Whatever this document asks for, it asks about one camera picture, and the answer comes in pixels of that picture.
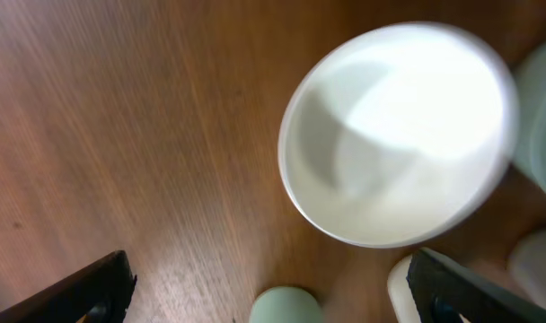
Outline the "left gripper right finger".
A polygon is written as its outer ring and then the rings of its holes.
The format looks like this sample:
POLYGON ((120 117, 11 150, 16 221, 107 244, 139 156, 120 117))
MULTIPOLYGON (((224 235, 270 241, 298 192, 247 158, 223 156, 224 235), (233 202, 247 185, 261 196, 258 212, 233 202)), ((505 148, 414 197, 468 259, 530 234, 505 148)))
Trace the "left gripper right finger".
POLYGON ((413 253, 406 280, 425 323, 546 322, 546 309, 432 249, 413 253))

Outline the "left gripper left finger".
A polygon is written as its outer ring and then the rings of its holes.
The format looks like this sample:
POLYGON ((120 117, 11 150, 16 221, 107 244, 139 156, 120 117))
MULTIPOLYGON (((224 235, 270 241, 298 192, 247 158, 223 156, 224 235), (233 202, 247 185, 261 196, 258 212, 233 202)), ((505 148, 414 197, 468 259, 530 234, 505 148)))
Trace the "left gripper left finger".
POLYGON ((136 284, 127 253, 117 250, 1 311, 0 322, 122 322, 136 284))

